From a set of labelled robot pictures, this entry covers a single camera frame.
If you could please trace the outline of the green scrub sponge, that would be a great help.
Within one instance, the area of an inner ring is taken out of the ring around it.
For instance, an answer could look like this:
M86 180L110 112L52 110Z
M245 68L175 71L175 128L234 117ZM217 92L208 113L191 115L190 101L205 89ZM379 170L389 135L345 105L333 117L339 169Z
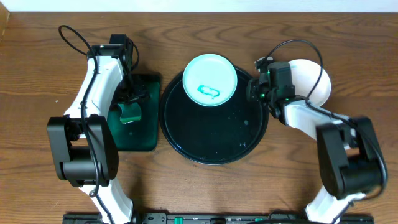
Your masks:
M121 110L119 120L122 124L133 123L141 120L142 111L138 103L118 104L118 106Z

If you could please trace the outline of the white plate with green stain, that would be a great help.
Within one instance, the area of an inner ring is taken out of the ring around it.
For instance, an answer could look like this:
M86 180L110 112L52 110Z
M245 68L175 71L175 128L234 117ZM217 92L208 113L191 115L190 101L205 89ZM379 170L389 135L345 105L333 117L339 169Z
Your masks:
M289 61L292 74L292 83L295 86L295 94L307 96L320 74L320 65L307 59L295 59ZM322 106L331 94L331 80L325 70L314 91L310 95L310 101Z

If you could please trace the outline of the pale green plate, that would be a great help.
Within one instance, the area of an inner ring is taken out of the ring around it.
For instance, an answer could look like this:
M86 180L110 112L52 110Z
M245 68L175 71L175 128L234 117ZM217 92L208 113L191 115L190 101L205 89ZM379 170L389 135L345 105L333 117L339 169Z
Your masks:
M234 65L217 54L192 59L183 71L183 89L196 104L207 107L226 103L236 91L238 75Z

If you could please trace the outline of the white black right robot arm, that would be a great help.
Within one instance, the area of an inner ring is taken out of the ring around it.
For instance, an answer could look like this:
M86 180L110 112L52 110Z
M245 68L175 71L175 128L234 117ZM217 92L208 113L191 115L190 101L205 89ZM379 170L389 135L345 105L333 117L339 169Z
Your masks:
M317 142L322 187L305 207L309 223L340 223L356 201L375 188L383 190L387 168L371 120L351 118L322 108L331 93L324 68L310 60L255 62L260 73L249 81L248 101L267 106L282 124Z

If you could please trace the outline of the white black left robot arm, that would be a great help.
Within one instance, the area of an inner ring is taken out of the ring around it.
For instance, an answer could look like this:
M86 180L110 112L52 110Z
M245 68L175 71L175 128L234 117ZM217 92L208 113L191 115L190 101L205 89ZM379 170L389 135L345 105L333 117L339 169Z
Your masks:
M86 53L87 71L63 116L51 117L47 134L60 180L80 189L98 208L102 223L131 223L134 205L118 180L119 155L108 124L112 106L136 102L131 72L135 44L94 45Z

